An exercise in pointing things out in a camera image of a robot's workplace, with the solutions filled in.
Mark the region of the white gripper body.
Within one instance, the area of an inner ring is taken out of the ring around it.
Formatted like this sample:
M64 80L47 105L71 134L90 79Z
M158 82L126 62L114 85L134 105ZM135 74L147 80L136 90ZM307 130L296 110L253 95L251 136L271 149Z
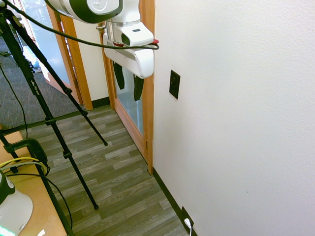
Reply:
M154 72L154 53L151 49L109 49L104 48L108 58L144 79Z

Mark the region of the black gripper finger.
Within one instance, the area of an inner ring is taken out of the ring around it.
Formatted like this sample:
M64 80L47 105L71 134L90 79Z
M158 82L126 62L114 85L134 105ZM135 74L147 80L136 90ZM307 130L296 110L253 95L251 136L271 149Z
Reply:
M123 67L116 62L113 62L114 73L116 76L117 84L120 89L125 88L125 79L123 75Z
M134 92L133 92L133 97L135 101L140 100L141 95L142 95L142 90L144 86L144 79L141 79L140 77L133 75L134 79Z

